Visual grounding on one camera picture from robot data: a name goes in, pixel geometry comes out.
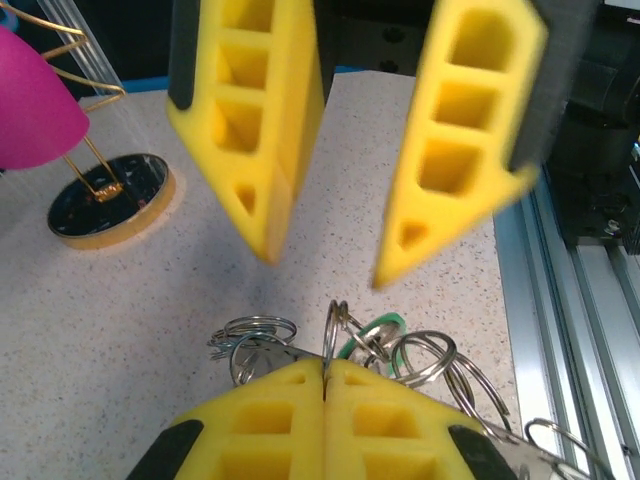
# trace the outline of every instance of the round black base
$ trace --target round black base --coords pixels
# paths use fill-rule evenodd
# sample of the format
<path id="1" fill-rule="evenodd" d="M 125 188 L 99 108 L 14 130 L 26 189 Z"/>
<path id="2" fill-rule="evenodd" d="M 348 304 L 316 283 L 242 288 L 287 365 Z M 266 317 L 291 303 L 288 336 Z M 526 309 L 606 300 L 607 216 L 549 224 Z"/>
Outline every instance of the round black base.
<path id="1" fill-rule="evenodd" d="M 49 209 L 49 228 L 70 247 L 95 249 L 122 242 L 153 222 L 173 197 L 175 179 L 160 157 L 136 153 L 108 163 L 122 192 L 99 202 L 80 180 L 75 180 Z M 83 176 L 95 191 L 114 183 L 103 165 Z"/>

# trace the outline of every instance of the metal extrusion frame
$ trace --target metal extrusion frame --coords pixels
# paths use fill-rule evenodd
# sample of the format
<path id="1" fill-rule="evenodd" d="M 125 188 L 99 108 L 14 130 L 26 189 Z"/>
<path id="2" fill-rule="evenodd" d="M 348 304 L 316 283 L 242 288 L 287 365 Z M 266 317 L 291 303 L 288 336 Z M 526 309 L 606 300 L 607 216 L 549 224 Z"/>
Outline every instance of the metal extrusion frame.
<path id="1" fill-rule="evenodd" d="M 523 423 L 552 419 L 590 445 L 617 480 L 640 479 L 636 258 L 620 247 L 567 247 L 544 179 L 494 223 Z M 591 467 L 552 434 L 539 443 Z"/>

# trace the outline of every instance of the blue object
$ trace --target blue object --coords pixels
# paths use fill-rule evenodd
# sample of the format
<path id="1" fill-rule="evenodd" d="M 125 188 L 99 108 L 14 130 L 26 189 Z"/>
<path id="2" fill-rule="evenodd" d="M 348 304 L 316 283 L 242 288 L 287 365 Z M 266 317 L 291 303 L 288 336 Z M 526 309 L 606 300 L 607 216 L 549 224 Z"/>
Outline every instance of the blue object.
<path id="1" fill-rule="evenodd" d="M 15 32 L 18 29 L 18 17 L 16 17 L 13 13 L 8 10 L 3 10 L 0 8 L 0 27 L 5 27 Z"/>
<path id="2" fill-rule="evenodd" d="M 362 72 L 363 68 L 336 67 L 336 73 Z M 169 88 L 168 77 L 143 78 L 140 80 L 126 80 L 122 86 L 127 93 L 152 92 L 154 90 L 166 90 Z"/>

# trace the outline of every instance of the black machine part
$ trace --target black machine part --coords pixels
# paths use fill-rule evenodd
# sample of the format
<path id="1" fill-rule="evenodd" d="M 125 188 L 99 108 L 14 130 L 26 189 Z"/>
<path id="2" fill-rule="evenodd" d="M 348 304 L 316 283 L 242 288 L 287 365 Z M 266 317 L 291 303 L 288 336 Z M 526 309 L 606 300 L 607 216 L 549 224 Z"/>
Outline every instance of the black machine part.
<path id="1" fill-rule="evenodd" d="M 601 6 L 547 163 L 554 207 L 570 245 L 640 253 L 640 25 Z"/>

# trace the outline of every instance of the gold rim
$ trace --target gold rim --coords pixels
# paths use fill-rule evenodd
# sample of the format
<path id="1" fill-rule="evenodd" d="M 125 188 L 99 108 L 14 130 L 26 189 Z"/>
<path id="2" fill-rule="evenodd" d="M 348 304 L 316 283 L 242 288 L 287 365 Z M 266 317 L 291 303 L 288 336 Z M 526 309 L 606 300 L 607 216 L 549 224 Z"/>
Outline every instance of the gold rim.
<path id="1" fill-rule="evenodd" d="M 176 191 L 176 179 L 167 168 L 167 178 L 155 197 L 134 216 L 103 232 L 72 237 L 52 232 L 68 247 L 76 250 L 97 250 L 124 242 L 144 231 L 166 210 Z"/>

